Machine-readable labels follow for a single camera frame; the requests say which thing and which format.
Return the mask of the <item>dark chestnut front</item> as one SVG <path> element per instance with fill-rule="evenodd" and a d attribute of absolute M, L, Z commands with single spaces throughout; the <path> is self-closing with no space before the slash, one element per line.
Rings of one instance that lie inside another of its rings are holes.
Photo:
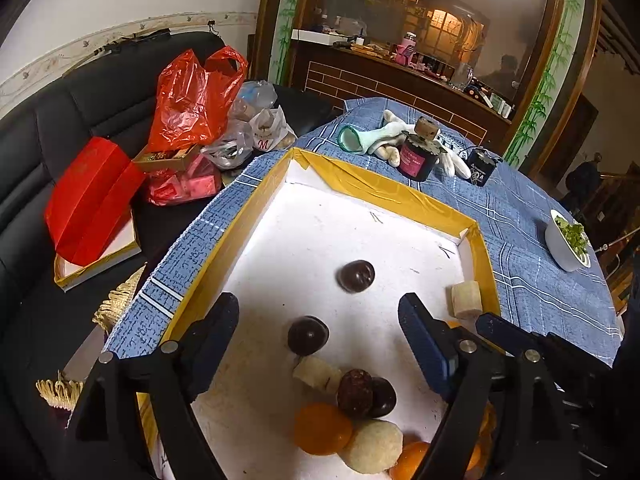
<path fill-rule="evenodd" d="M 337 283 L 350 294 L 358 294 L 369 288 L 375 279 L 374 266 L 367 260 L 346 263 L 337 271 Z"/>

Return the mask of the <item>orange mandarin right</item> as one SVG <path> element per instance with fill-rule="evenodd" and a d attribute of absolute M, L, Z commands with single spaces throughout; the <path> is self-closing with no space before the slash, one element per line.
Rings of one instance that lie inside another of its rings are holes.
<path fill-rule="evenodd" d="M 392 480 L 411 480 L 429 447 L 430 444 L 424 441 L 407 444 L 402 450 L 397 463 L 388 471 L 390 478 Z"/>

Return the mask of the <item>peeled white fruit round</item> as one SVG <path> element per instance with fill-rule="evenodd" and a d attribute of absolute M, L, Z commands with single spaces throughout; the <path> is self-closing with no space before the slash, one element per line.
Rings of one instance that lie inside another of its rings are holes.
<path fill-rule="evenodd" d="M 338 453 L 344 464 L 358 474 L 379 474 L 396 465 L 404 436 L 386 420 L 360 422 L 347 445 Z"/>

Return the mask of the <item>white fruit chunk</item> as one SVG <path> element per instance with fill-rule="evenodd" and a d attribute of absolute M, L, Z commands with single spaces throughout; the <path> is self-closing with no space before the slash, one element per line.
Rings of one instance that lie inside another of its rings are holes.
<path fill-rule="evenodd" d="M 304 356 L 294 367 L 293 377 L 314 390 L 328 396 L 334 396 L 337 393 L 343 372 L 315 356 Z"/>

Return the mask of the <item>dark chestnut in tray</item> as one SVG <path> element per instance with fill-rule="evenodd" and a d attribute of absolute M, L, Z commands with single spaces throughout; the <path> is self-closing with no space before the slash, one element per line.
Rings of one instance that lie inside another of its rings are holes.
<path fill-rule="evenodd" d="M 381 418 L 390 414 L 397 403 L 397 394 L 393 385 L 383 377 L 373 377 L 371 389 L 372 403 L 368 416 Z"/>

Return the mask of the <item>wooden partition cabinet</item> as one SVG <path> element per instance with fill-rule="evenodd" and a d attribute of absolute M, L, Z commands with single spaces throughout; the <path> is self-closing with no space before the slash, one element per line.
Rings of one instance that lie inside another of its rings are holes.
<path fill-rule="evenodd" d="M 558 147 L 596 50 L 603 0 L 260 0 L 252 73 L 337 110 L 388 96 L 526 174 Z M 394 62 L 416 34 L 409 66 Z"/>

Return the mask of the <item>red jujube date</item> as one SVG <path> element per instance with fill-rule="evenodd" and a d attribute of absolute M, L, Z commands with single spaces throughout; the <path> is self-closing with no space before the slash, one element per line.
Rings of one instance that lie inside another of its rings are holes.
<path fill-rule="evenodd" d="M 336 404 L 350 418 L 365 418 L 373 404 L 372 376 L 360 368 L 346 372 L 338 384 Z"/>

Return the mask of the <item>red gift box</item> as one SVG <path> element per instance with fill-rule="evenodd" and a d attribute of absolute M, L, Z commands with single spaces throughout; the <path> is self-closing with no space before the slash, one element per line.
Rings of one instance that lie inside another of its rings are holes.
<path fill-rule="evenodd" d="M 56 253 L 76 266 L 98 260 L 128 222 L 144 178 L 117 144 L 91 139 L 58 180 L 44 211 Z"/>

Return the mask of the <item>black leather sofa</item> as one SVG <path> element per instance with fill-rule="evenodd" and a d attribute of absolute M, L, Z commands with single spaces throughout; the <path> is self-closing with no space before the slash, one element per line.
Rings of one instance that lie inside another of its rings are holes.
<path fill-rule="evenodd" d="M 222 288 L 288 164 L 259 156 L 190 223 L 120 317 L 85 379 L 51 467 L 27 425 L 15 376 L 32 353 L 20 323 L 47 337 L 40 356 L 79 339 L 75 315 L 47 307 L 41 278 L 56 257 L 96 262 L 131 219 L 143 184 L 114 129 L 148 116 L 140 145 L 166 133 L 205 145 L 226 128 L 246 74 L 242 54 L 206 32 L 145 38 L 48 84 L 1 123 L 1 474 L 7 479 L 151 479 L 163 443 L 178 479 L 220 479 L 192 411 L 240 317 Z"/>

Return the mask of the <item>dark chestnut back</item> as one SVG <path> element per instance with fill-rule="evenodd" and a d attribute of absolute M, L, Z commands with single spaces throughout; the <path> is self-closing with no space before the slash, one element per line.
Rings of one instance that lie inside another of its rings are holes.
<path fill-rule="evenodd" d="M 311 315 L 302 316 L 288 329 L 288 348 L 298 356 L 311 356 L 328 342 L 329 336 L 325 322 Z"/>

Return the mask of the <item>blue plaid tablecloth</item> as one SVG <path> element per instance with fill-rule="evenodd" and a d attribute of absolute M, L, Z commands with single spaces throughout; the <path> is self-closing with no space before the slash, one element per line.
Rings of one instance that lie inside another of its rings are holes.
<path fill-rule="evenodd" d="M 551 213 L 563 206 L 505 162 L 482 186 L 447 177 L 442 170 L 414 182 L 382 160 L 349 154 L 338 146 L 341 128 L 375 128 L 384 110 L 408 124 L 420 116 L 414 108 L 384 98 L 350 100 L 343 115 L 301 136 L 296 148 L 329 157 L 332 168 L 347 170 L 349 180 L 358 184 L 367 183 L 385 205 L 418 212 L 443 203 L 475 220 L 488 249 L 502 316 L 523 330 L 557 333 L 613 363 L 622 336 L 599 263 L 564 272 L 544 244 Z M 141 298 L 107 338 L 108 350 L 141 356 L 156 347 L 205 259 L 284 155 L 275 151 L 255 158 L 206 205 L 143 281 Z"/>

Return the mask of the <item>dark chestnut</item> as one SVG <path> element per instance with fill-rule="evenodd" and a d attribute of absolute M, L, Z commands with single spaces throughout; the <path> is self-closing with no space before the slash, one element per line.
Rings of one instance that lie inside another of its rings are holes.
<path fill-rule="evenodd" d="M 311 315 L 302 316 L 288 329 L 288 348 L 298 356 L 311 356 L 328 342 L 329 336 L 325 322 Z"/>
<path fill-rule="evenodd" d="M 390 414 L 397 403 L 397 394 L 393 385 L 383 377 L 373 377 L 371 389 L 372 403 L 368 416 L 381 418 Z"/>
<path fill-rule="evenodd" d="M 358 294 L 369 288 L 375 279 L 374 266 L 367 260 L 346 263 L 337 271 L 337 283 L 350 294 Z"/>

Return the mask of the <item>dark jar with cork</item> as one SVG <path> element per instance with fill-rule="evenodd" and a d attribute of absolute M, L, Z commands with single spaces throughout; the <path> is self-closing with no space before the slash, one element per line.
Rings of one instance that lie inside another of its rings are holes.
<path fill-rule="evenodd" d="M 399 171 L 410 180 L 424 182 L 432 172 L 442 148 L 435 138 L 439 126 L 426 116 L 421 116 L 399 152 Z"/>

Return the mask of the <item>mint green glove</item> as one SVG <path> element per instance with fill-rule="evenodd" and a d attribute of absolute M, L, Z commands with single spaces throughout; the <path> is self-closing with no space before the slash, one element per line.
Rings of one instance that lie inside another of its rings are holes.
<path fill-rule="evenodd" d="M 381 145 L 405 134 L 406 128 L 397 122 L 389 122 L 384 127 L 366 131 L 345 126 L 337 136 L 337 144 L 347 153 L 372 154 Z"/>

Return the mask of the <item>pink bottle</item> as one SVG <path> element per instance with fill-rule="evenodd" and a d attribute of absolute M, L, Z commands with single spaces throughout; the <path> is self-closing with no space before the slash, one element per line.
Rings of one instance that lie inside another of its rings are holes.
<path fill-rule="evenodd" d="M 406 32 L 401 43 L 396 46 L 394 62 L 402 66 L 409 66 L 415 54 L 416 34 L 414 32 Z"/>

